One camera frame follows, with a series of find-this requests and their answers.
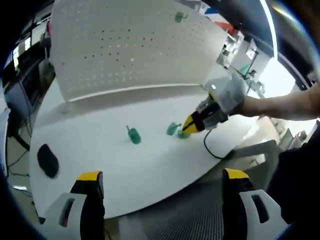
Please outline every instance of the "yellow tip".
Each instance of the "yellow tip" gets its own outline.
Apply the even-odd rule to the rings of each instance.
[[[186,126],[188,126],[191,122],[193,121],[192,116],[189,115],[185,121],[185,123],[183,124],[182,129],[184,129]],[[188,126],[187,129],[185,129],[184,131],[182,131],[184,134],[196,134],[199,133],[199,131],[196,128],[195,124],[192,124],[190,126]]]

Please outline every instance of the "wall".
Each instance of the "wall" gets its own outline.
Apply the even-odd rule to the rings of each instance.
[[[231,66],[233,68],[240,70],[241,68],[249,65],[252,62],[252,60],[246,55],[249,44],[250,43],[248,41],[242,42],[238,49],[238,53],[235,55],[231,63]],[[260,49],[258,49],[257,51],[259,52],[259,55],[256,57],[251,69],[256,70],[256,79],[259,79],[260,75],[266,68],[271,58]]]

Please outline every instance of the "floor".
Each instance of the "floor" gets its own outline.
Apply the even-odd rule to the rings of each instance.
[[[37,114],[31,116],[31,127],[35,122]],[[20,130],[21,137],[27,142],[30,143],[30,135],[25,127]],[[268,117],[260,118],[256,125],[254,125],[248,134],[243,138],[241,144],[237,148],[242,148],[246,146],[251,146],[259,143],[263,143],[269,140],[276,140],[279,142],[279,135],[272,125]],[[7,162],[8,165],[14,163],[25,150],[17,143],[13,138],[9,138],[7,141]],[[264,162],[263,155],[245,157],[240,159],[233,159],[230,161],[222,161],[216,165],[212,170],[210,170],[206,175],[201,177],[199,182],[207,182],[213,179],[221,177],[222,169],[224,168],[233,168],[238,170],[246,170],[257,164]],[[23,155],[18,163],[10,167],[10,171],[13,174],[26,175],[29,173],[29,154],[28,152]],[[9,175],[8,184],[10,186],[24,186],[28,191],[30,191],[30,181],[28,176],[19,176],[19,175]],[[38,223],[38,215],[36,209],[33,205],[32,197],[26,196],[23,192],[12,189],[12,194],[16,199],[18,205],[21,208],[24,216],[31,223]],[[108,230],[111,235],[112,240],[119,240],[119,226],[117,218],[108,219],[105,221],[105,228]]]

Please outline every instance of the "white table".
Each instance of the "white table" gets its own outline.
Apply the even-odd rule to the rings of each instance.
[[[205,132],[188,139],[166,135],[182,123],[207,93],[199,86],[136,89],[66,104],[55,80],[34,124],[30,144],[30,184],[40,217],[83,172],[103,172],[105,218],[157,203],[188,186],[220,160],[203,145]],[[207,145],[224,157],[251,128],[254,118],[233,116],[214,129]],[[126,125],[140,133],[134,145]],[[55,179],[40,169],[37,152],[48,144],[59,160]]]

